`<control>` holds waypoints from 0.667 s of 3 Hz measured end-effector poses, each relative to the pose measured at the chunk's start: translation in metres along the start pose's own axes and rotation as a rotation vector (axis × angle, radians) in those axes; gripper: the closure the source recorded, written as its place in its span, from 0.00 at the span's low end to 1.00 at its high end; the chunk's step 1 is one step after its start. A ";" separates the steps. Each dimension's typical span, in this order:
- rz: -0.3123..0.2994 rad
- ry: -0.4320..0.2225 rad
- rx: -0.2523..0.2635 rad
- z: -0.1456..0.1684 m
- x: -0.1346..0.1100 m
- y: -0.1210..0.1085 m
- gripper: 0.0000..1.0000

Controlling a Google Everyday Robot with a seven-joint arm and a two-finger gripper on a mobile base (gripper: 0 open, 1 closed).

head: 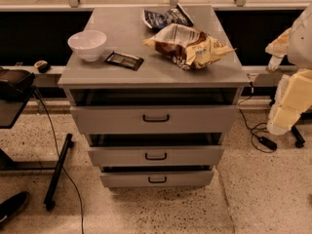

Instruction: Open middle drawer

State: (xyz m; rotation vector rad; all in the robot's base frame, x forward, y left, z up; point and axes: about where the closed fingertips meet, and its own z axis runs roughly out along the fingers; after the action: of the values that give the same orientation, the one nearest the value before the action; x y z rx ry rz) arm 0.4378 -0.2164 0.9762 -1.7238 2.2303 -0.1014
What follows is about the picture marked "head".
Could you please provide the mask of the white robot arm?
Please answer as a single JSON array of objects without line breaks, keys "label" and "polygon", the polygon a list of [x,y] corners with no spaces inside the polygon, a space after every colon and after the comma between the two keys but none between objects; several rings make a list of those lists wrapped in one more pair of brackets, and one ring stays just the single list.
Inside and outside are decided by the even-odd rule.
[{"label": "white robot arm", "polygon": [[284,74],[279,81],[268,116],[268,132],[280,136],[312,106],[312,4],[267,45],[265,52],[271,55],[269,72],[275,72],[284,57],[296,68],[293,75]]}]

